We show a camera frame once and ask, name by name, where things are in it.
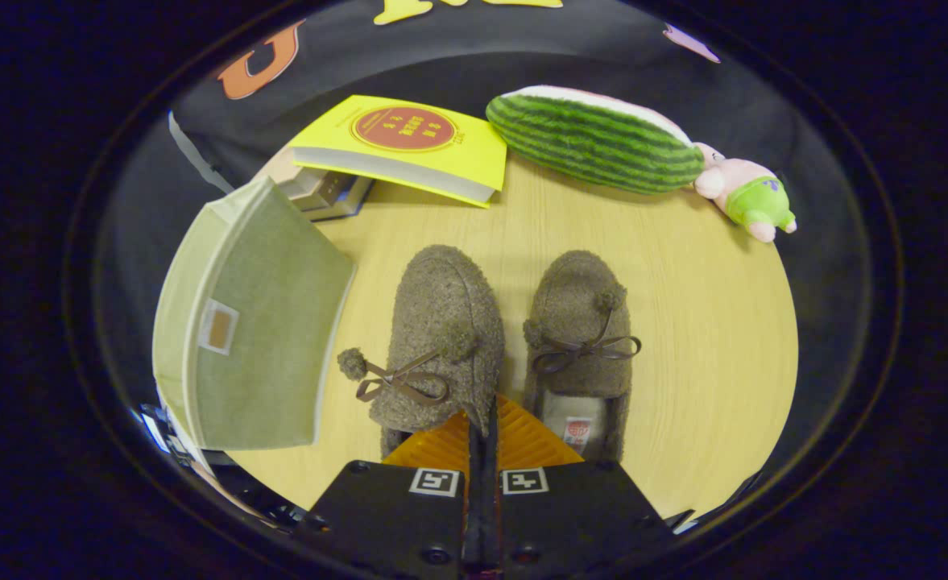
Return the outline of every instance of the pink plush toy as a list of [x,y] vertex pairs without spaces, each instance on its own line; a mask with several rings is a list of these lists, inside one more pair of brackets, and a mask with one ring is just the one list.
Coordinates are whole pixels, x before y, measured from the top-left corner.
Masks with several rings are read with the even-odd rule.
[[792,234],[797,230],[789,212],[785,184],[771,170],[745,159],[727,159],[706,143],[694,143],[702,151],[703,170],[696,177],[695,191],[745,226],[761,242],[775,239],[775,227]]

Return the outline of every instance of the red circular label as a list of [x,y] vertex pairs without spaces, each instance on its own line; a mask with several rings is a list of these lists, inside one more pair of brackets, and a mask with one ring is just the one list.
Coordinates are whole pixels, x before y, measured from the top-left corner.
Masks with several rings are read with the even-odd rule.
[[566,426],[566,432],[570,433],[570,436],[573,437],[583,436],[583,434],[588,433],[588,423],[584,421],[574,421]]
[[455,125],[443,115],[412,106],[372,110],[352,124],[352,135],[361,142],[401,151],[441,147],[455,134]]

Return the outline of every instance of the screw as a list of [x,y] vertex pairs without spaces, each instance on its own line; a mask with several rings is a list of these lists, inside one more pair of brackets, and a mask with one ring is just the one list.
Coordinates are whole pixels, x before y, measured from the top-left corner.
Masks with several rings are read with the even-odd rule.
[[422,557],[423,561],[426,561],[427,564],[433,564],[435,566],[448,564],[448,562],[452,559],[452,557],[449,555],[449,552],[446,552],[438,547],[427,548],[422,552],[422,554],[420,554],[420,557]]

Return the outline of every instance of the slipper label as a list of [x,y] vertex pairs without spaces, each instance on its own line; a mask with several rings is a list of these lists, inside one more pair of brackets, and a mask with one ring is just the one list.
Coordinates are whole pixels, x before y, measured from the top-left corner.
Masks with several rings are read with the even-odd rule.
[[592,433],[591,417],[567,417],[566,429],[563,429],[563,443],[579,454],[584,453],[588,436]]
[[533,470],[503,470],[503,495],[518,493],[545,493],[549,482],[544,478],[544,467]]
[[412,476],[410,493],[422,495],[443,495],[445,498],[455,498],[456,488],[459,485],[459,471],[429,470],[420,467]]

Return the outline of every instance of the slipper insole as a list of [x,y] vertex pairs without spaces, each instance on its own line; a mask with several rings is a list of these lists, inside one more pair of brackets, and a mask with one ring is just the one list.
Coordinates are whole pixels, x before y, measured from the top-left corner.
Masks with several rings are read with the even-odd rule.
[[606,441],[606,399],[594,396],[561,396],[543,389],[541,422],[584,459],[602,456]]

